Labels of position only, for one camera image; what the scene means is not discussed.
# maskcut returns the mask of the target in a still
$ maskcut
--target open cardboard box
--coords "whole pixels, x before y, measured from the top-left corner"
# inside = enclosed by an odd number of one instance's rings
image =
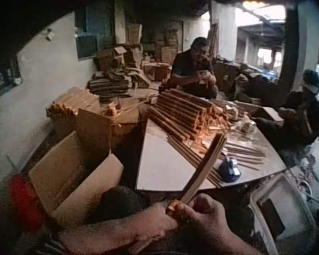
[[[110,154],[111,120],[80,109],[76,130],[29,172],[45,211],[64,228],[82,224],[115,187],[123,165]]]

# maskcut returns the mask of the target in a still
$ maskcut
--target bundle of wooden sticks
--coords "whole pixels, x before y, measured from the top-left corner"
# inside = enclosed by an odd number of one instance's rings
[[[79,108],[97,112],[100,108],[98,96],[91,94],[88,90],[73,87],[46,108],[46,116],[77,115]]]
[[[219,117],[214,104],[177,89],[161,93],[150,109],[150,118],[180,141],[195,139]]]
[[[193,150],[191,150],[188,146],[179,141],[175,136],[168,137],[169,144],[175,148],[189,163],[191,163],[194,167],[197,167],[201,162],[202,158],[200,155],[196,154]],[[265,155],[254,149],[243,149],[240,145],[227,142],[224,146],[228,150],[228,156],[234,157],[238,161],[238,166],[246,167],[255,171],[259,171],[258,168],[253,167],[252,165],[262,165],[262,157]],[[219,155],[219,159],[224,160],[224,155]],[[217,188],[222,187],[223,180],[220,177],[219,173],[216,169],[212,169],[208,180],[213,183]]]
[[[88,89],[92,94],[99,96],[99,101],[103,104],[109,103],[112,98],[127,98],[129,89],[129,80],[119,79],[112,80],[110,78],[101,78],[91,80],[88,83]]]

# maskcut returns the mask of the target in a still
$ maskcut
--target red object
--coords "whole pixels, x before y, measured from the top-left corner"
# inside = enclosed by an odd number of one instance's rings
[[[31,185],[21,175],[10,180],[10,192],[18,219],[27,232],[41,228],[45,221],[37,194]]]

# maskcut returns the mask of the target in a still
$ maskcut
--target workshop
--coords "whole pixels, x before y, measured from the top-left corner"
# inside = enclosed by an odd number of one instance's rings
[[[1,1],[0,254],[319,254],[319,1]]]

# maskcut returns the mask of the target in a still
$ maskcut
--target table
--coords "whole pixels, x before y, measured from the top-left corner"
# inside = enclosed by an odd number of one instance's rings
[[[243,146],[255,146],[266,155],[263,165],[255,171],[239,166],[242,172],[240,179],[233,183],[221,183],[222,187],[232,186],[263,178],[286,168],[278,153],[257,128],[253,141],[241,138],[240,135],[229,135],[228,141]],[[140,159],[136,189],[143,191],[181,191],[192,177],[195,168],[167,141],[167,134],[153,121],[148,120],[146,134]],[[205,180],[200,189],[213,189],[215,186]]]

